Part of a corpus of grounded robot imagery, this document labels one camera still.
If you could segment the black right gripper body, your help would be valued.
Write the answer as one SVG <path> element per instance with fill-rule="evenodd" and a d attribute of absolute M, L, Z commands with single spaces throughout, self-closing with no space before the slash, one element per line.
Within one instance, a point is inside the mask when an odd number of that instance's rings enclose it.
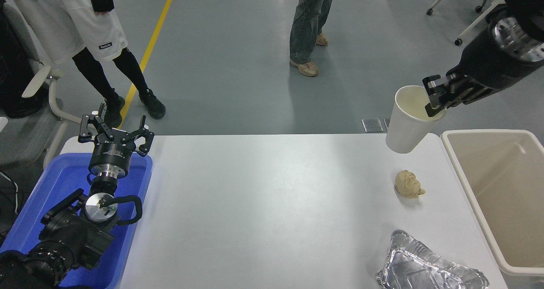
<path fill-rule="evenodd" d="M 447 72 L 447 96 L 489 96 L 537 69 L 537 40 L 520 25 L 493 25 L 478 34 Z"/>

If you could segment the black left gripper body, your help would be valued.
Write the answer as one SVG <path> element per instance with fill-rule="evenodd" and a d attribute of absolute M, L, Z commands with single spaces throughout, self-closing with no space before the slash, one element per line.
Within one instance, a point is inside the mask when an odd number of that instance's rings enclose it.
<path fill-rule="evenodd" d="M 97 142 L 94 145 L 89 169 L 92 170 L 100 165 L 112 164 L 123 170 L 128 170 L 134 144 L 117 144 L 116 142 Z"/>

